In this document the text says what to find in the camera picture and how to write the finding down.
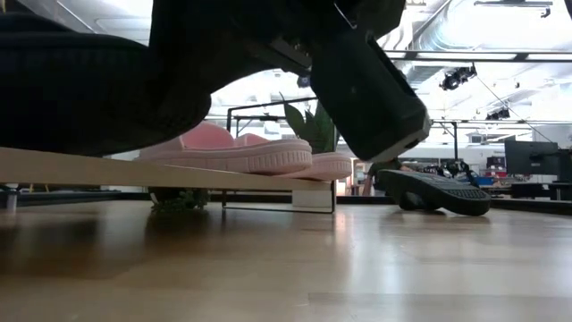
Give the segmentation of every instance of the black slipper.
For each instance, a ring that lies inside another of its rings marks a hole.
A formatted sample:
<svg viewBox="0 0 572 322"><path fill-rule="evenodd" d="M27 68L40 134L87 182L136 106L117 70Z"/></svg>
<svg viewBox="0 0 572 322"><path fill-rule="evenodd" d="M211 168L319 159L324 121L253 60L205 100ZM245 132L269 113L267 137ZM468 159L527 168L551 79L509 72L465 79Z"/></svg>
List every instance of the black slipper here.
<svg viewBox="0 0 572 322"><path fill-rule="evenodd" d="M404 210L445 208L461 215L481 216L491 207L491 196L484 191L439 175L383 170L380 180Z"/></svg>

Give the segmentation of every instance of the wooden floor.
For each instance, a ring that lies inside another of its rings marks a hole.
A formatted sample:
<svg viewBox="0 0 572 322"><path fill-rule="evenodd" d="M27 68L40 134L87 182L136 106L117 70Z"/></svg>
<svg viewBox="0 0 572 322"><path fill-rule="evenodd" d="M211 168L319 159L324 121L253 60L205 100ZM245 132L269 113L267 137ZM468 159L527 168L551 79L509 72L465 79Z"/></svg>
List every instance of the wooden floor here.
<svg viewBox="0 0 572 322"><path fill-rule="evenodd" d="M572 217L339 206L0 216L0 321L569 321Z"/></svg>

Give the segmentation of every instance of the pink shoe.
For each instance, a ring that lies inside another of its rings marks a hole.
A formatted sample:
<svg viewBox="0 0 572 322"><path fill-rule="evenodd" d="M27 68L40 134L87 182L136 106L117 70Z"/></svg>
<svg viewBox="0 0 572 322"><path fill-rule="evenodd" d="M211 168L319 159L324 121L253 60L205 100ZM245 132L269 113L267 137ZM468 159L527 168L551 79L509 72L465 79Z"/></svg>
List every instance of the pink shoe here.
<svg viewBox="0 0 572 322"><path fill-rule="evenodd" d="M137 160L244 174L279 175L310 168L312 149L304 140L270 141L256 135L235 140L225 129L202 122L178 138L143 148Z"/></svg>
<svg viewBox="0 0 572 322"><path fill-rule="evenodd" d="M235 140L236 144L243 146L251 144L265 144L270 142L256 134L245 134ZM351 159L342 153L329 152L312 156L312 166L289 174L280 174L281 177L292 179L309 179L318 181L332 181L344 179L351 175Z"/></svg>

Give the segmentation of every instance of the wooden board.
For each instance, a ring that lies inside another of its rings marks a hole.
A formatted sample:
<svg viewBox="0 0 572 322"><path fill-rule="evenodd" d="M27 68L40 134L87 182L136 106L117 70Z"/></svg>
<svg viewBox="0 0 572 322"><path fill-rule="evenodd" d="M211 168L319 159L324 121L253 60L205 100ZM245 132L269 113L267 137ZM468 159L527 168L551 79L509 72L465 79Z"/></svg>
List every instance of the wooden board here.
<svg viewBox="0 0 572 322"><path fill-rule="evenodd" d="M0 182L328 191L330 183L0 148Z"/></svg>

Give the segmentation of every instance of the cable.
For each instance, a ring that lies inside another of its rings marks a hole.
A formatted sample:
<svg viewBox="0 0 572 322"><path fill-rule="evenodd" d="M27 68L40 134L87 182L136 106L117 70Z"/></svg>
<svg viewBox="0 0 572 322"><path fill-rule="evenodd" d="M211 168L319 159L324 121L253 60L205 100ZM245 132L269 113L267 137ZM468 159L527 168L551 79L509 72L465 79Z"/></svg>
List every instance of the cable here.
<svg viewBox="0 0 572 322"><path fill-rule="evenodd" d="M517 118L520 119L520 121L522 121L524 124L528 125L528 127L532 130L532 131L536 131L536 133L540 134L540 136L542 136L543 138L545 138L547 141L549 141L550 143L554 143L552 140L548 139L542 132L538 131L534 126L532 126L529 122L527 122L524 118L520 117L520 115L518 115L512 108L510 108L507 104L504 103L504 101L502 101L502 99L500 97L498 97L496 94L494 94L494 92L492 91L491 88L489 88L483 80L481 80L481 78L479 77L479 75L476 75L476 78L481 82L481 84L483 84L483 86L491 92L491 94L493 94L498 100L499 102L506 107L514 116L516 116Z"/></svg>

